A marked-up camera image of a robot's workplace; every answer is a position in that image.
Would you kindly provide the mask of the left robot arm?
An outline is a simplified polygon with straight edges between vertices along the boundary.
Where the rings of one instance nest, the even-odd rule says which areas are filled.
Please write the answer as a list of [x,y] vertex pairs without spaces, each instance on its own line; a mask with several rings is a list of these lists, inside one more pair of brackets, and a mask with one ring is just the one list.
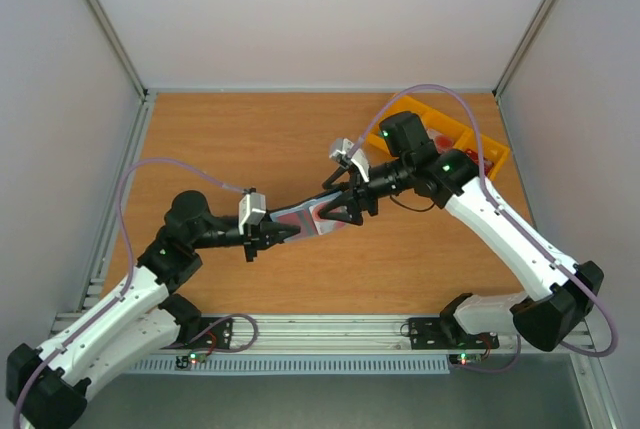
[[135,362],[174,343],[195,344],[200,313],[177,291],[201,267],[198,250],[239,246],[251,261],[299,231],[271,221],[257,192],[244,195],[236,217],[214,216],[198,191],[178,194],[153,242],[110,293],[57,336],[10,353],[6,397],[14,427],[69,428]]

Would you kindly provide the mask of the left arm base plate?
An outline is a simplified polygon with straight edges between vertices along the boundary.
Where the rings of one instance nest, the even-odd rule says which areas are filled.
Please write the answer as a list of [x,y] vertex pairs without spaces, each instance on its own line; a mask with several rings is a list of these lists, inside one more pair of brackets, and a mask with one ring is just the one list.
[[203,316],[183,326],[168,348],[208,350],[215,345],[216,349],[229,349],[232,329],[232,319]]

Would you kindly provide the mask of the black card holder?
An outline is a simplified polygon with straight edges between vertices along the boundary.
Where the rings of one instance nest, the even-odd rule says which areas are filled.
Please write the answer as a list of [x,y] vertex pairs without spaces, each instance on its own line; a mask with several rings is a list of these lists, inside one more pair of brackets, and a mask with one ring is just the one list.
[[322,219],[319,216],[319,211],[338,196],[338,192],[320,194],[297,205],[271,211],[269,217],[273,222],[300,228],[299,233],[286,238],[285,243],[326,235],[346,226],[345,222]]

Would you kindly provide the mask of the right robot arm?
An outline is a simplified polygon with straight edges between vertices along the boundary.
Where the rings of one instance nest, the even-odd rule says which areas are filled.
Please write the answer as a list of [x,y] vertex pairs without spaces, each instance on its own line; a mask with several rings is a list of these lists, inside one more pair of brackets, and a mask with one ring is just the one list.
[[577,263],[546,241],[498,194],[463,151],[439,153],[419,117],[403,111],[381,122],[392,161],[370,166],[363,151],[346,138],[329,156],[339,167],[323,184],[338,196],[321,218],[360,225],[362,214],[378,213],[378,202],[406,190],[471,229],[512,271],[520,293],[482,297],[464,293],[440,313],[441,332],[453,345],[480,333],[517,334],[531,346],[553,351],[592,310],[604,275],[591,262]]

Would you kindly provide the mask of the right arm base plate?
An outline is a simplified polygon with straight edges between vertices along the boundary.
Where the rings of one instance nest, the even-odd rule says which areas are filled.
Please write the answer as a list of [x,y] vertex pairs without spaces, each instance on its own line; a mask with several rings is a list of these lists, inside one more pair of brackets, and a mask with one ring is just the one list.
[[456,322],[440,317],[412,317],[406,320],[413,350],[481,350],[498,349],[497,336],[490,333],[469,334]]

